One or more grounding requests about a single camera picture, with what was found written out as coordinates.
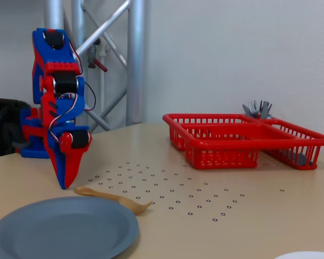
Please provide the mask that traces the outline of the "blue gripper, black motor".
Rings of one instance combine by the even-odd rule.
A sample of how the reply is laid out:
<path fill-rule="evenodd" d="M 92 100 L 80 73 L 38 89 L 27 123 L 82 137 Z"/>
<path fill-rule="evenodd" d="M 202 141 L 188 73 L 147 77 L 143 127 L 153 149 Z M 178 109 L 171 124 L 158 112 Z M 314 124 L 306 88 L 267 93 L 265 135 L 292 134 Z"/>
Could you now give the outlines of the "blue gripper, black motor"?
<path fill-rule="evenodd" d="M 92 140 L 88 129 L 87 126 L 75 124 L 62 124 L 47 129 L 44 147 L 62 189 L 68 189 L 78 174 L 82 156 Z"/>

